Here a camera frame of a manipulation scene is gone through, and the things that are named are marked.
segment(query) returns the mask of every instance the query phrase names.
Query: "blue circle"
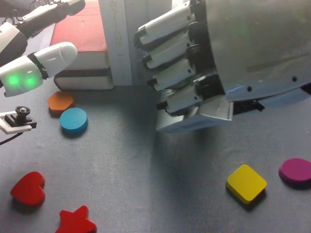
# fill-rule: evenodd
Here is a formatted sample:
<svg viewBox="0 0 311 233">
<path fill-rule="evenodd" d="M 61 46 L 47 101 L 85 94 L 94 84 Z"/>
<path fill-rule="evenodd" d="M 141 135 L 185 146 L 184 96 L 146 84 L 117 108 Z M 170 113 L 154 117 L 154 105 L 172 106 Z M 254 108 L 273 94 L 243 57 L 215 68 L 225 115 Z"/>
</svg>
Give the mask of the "blue circle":
<svg viewBox="0 0 311 233">
<path fill-rule="evenodd" d="M 87 124 L 86 112 L 81 108 L 69 108 L 60 116 L 60 125 L 68 133 L 81 133 Z"/>
</svg>

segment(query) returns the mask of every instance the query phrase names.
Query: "gray table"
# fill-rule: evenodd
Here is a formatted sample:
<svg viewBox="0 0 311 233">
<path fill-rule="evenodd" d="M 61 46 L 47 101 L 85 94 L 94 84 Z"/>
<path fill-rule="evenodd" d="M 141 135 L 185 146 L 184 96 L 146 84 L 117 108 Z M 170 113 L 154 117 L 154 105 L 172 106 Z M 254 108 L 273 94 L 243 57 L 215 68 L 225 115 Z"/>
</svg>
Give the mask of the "gray table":
<svg viewBox="0 0 311 233">
<path fill-rule="evenodd" d="M 67 138 L 48 111 L 54 91 L 52 80 L 9 99 L 0 90 L 2 112 L 26 105 L 38 121 L 37 129 L 0 147 L 0 232 L 52 233 L 61 210 L 81 205 L 98 233 L 311 232 L 310 191 L 288 188 L 277 174 L 296 154 L 311 159 L 311 99 L 224 127 L 167 135 L 154 131 L 158 96 L 146 87 L 76 93 L 89 126 L 80 138 Z M 267 197 L 250 212 L 225 190 L 243 163 L 268 182 Z M 46 200 L 22 214 L 12 208 L 10 190 L 34 170 L 46 178 Z"/>
</svg>

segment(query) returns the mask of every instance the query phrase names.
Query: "orange hexagon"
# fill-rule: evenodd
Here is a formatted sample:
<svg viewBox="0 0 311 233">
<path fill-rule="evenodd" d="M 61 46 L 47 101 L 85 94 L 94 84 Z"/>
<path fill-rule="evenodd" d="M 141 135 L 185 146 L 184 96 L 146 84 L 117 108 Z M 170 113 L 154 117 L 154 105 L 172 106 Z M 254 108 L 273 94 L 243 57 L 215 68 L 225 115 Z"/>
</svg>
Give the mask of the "orange hexagon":
<svg viewBox="0 0 311 233">
<path fill-rule="evenodd" d="M 74 100 L 70 93 L 57 91 L 48 99 L 48 104 L 51 112 L 60 116 L 67 109 L 74 107 Z"/>
</svg>

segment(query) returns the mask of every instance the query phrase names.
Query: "red book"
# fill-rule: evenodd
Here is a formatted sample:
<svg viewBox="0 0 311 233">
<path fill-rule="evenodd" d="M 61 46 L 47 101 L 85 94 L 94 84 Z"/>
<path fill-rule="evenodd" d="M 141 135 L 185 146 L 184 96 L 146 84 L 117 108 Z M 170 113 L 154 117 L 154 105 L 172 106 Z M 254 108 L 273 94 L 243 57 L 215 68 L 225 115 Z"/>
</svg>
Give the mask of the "red book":
<svg viewBox="0 0 311 233">
<path fill-rule="evenodd" d="M 86 1 L 81 12 L 67 16 L 55 25 L 51 45 L 61 42 L 73 43 L 78 56 L 66 70 L 55 76 L 55 84 L 60 89 L 106 89 L 110 64 L 97 0 Z"/>
</svg>

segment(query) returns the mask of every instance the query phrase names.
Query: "purple oval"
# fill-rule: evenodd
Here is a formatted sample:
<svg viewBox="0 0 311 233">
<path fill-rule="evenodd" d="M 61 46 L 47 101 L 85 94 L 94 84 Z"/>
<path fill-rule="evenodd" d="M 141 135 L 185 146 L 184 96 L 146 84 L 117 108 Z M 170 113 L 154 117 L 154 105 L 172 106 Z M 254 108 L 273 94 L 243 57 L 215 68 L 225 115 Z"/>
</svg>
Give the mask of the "purple oval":
<svg viewBox="0 0 311 233">
<path fill-rule="evenodd" d="M 311 163 L 308 160 L 293 158 L 286 160 L 280 167 L 280 178 L 291 184 L 302 184 L 311 181 Z"/>
</svg>

